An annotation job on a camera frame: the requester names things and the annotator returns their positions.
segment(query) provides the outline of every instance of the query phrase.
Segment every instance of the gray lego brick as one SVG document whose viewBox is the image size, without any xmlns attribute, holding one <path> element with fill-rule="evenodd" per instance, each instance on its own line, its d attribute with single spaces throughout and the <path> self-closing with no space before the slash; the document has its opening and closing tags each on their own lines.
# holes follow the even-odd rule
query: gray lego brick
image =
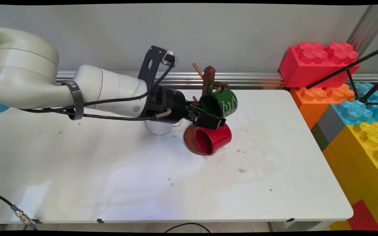
<svg viewBox="0 0 378 236">
<path fill-rule="evenodd" d="M 344 121 L 339 117 L 333 106 L 328 106 L 317 122 L 328 143 L 345 127 Z"/>
</svg>

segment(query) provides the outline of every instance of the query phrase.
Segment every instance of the red lego brick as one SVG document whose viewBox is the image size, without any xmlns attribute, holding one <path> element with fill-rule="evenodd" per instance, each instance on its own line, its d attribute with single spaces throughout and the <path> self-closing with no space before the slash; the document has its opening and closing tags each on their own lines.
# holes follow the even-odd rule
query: red lego brick
<svg viewBox="0 0 378 236">
<path fill-rule="evenodd" d="M 354 215 L 348 220 L 352 230 L 372 230 L 378 231 L 377 222 L 363 200 L 352 205 Z"/>
<path fill-rule="evenodd" d="M 288 49 L 279 66 L 282 79 L 288 88 L 307 87 L 313 82 L 355 61 L 358 53 L 348 43 L 332 42 L 328 47 L 313 42 L 302 42 L 299 46 Z M 353 74 L 360 66 L 355 65 L 349 71 Z M 347 72 L 342 72 L 321 82 L 315 88 L 338 88 L 348 79 Z"/>
</svg>

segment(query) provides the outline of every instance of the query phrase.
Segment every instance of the wooden peg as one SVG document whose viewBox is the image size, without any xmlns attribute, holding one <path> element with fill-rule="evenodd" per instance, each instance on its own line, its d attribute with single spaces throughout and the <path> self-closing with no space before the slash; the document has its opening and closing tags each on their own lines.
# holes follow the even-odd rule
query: wooden peg
<svg viewBox="0 0 378 236">
<path fill-rule="evenodd" d="M 193 63 L 192 65 L 193 65 L 193 67 L 195 67 L 195 70 L 196 70 L 196 72 L 198 72 L 199 76 L 201 76 L 201 78 L 204 77 L 204 75 L 202 74 L 202 72 L 199 69 L 198 65 L 196 63 Z"/>
</svg>

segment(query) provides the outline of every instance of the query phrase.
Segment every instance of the gray wall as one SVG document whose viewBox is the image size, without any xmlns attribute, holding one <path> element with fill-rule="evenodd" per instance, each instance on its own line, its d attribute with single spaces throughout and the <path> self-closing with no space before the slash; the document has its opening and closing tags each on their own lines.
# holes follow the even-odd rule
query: gray wall
<svg viewBox="0 0 378 236">
<path fill-rule="evenodd" d="M 139 71 L 151 45 L 218 72 L 277 72 L 291 45 L 344 42 L 367 6 L 273 4 L 0 5 L 0 27 L 37 34 L 59 52 L 59 70 L 90 64 Z"/>
</svg>

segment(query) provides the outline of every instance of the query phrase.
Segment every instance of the cable connector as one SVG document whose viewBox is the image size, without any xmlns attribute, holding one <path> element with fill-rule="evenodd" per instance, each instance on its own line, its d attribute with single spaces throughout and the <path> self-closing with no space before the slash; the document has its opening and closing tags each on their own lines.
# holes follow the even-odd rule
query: cable connector
<svg viewBox="0 0 378 236">
<path fill-rule="evenodd" d="M 22 221 L 26 226 L 32 228 L 33 230 L 36 230 L 36 226 L 33 224 L 33 221 L 28 217 L 24 211 L 20 210 L 15 205 L 11 206 L 11 209 L 14 211 L 15 215 L 20 218 L 20 221 Z"/>
</svg>

